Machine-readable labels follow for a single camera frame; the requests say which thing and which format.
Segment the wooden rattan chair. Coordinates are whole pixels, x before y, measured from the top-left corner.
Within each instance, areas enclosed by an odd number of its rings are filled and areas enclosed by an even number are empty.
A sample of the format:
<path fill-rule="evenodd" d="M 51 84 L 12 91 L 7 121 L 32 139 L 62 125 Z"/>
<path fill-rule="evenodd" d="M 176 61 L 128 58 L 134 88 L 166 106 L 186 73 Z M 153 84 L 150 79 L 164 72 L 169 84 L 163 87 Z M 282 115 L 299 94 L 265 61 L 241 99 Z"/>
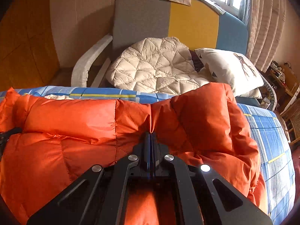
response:
<path fill-rule="evenodd" d="M 288 129 L 290 143 L 292 146 L 299 142 L 299 100 L 294 102 L 286 111 L 282 112 L 281 117 L 284 119 Z"/>

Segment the grey yellow blue headboard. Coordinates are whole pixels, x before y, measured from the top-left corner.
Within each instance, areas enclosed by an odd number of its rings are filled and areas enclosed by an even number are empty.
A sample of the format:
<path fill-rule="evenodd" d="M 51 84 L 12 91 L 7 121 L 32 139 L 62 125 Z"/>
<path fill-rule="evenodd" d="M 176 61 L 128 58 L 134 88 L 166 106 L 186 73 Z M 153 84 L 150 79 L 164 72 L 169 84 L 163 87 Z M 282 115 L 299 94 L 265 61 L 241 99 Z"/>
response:
<path fill-rule="evenodd" d="M 213 48 L 246 54 L 248 30 L 226 12 L 201 1 L 190 6 L 168 0 L 115 0 L 112 56 L 145 38 L 176 37 L 190 50 Z"/>

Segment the white bed side rail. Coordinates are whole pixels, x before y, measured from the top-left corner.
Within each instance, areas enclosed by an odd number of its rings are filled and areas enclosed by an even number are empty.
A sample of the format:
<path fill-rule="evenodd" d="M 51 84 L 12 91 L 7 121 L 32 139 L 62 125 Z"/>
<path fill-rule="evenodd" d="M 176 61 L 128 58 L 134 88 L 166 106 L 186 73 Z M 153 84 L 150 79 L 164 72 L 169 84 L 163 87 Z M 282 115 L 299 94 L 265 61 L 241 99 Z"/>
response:
<path fill-rule="evenodd" d="M 73 67 L 71 76 L 72 87 L 86 87 L 89 77 L 89 70 L 95 60 L 104 51 L 104 49 L 112 42 L 112 35 L 105 35 L 97 43 L 95 43 L 87 52 L 80 57 Z"/>

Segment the beige quilted jacket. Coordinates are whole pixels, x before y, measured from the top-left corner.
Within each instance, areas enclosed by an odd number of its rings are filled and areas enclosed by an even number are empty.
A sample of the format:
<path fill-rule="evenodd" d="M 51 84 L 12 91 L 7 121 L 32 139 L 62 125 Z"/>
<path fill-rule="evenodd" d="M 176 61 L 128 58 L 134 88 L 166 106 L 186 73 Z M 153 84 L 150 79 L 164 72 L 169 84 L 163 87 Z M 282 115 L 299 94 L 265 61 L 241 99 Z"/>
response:
<path fill-rule="evenodd" d="M 106 79 L 115 88 L 145 93 L 182 95 L 209 83 L 197 71 L 189 48 L 176 37 L 146 38 L 111 64 Z"/>

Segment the wooden desk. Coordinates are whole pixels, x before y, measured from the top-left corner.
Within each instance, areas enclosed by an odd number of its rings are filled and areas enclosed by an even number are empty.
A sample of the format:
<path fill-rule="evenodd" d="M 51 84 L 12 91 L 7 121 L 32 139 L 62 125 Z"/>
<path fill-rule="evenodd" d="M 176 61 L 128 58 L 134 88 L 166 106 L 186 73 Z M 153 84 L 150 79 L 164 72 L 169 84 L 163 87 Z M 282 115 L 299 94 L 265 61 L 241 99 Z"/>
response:
<path fill-rule="evenodd" d="M 299 96 L 299 79 L 289 63 L 279 65 L 274 60 L 267 69 L 266 76 L 277 96 L 276 110 L 283 113 Z"/>

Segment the right pink curtain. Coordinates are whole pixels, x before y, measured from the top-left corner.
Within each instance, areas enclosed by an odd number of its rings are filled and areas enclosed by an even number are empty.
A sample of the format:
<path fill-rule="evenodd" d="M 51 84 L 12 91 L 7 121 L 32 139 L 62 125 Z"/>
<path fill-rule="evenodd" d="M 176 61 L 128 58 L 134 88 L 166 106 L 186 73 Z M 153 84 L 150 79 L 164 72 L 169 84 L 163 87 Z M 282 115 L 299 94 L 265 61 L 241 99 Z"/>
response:
<path fill-rule="evenodd" d="M 287 0 L 251 0 L 246 56 L 266 72 L 279 46 L 286 19 Z"/>

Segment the white printed pillow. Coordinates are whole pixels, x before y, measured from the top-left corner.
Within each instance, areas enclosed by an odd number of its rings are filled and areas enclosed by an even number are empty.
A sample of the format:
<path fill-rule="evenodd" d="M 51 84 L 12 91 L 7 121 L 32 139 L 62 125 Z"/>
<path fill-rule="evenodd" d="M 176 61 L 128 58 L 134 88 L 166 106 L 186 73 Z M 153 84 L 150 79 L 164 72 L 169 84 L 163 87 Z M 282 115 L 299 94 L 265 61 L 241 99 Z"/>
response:
<path fill-rule="evenodd" d="M 259 71 L 243 54 L 212 48 L 199 48 L 195 53 L 214 80 L 230 85 L 236 97 L 264 85 Z"/>

